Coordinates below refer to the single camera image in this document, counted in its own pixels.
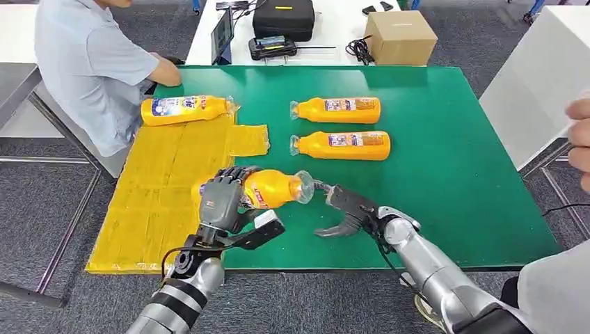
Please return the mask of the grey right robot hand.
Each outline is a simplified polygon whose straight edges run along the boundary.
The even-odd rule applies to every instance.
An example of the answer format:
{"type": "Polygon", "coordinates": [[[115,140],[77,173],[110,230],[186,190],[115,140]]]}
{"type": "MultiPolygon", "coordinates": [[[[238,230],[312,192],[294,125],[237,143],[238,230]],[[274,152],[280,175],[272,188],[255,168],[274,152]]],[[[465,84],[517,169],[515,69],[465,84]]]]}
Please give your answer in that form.
{"type": "Polygon", "coordinates": [[[321,189],[326,195],[325,203],[344,213],[342,221],[332,227],[314,231],[321,238],[345,237],[364,231],[374,237],[378,229],[378,205],[372,200],[339,184],[329,185],[322,181],[314,181],[315,189],[321,189]]]}

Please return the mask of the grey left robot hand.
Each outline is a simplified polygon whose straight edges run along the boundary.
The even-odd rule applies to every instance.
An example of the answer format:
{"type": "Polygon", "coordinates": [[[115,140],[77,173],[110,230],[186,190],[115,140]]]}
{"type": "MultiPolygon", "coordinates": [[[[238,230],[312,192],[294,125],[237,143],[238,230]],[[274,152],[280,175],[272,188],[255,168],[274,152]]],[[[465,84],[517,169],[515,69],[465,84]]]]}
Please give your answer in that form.
{"type": "Polygon", "coordinates": [[[207,226],[237,234],[250,223],[260,210],[242,202],[244,183],[259,166],[231,166],[220,169],[213,178],[200,186],[200,221],[207,226]]]}

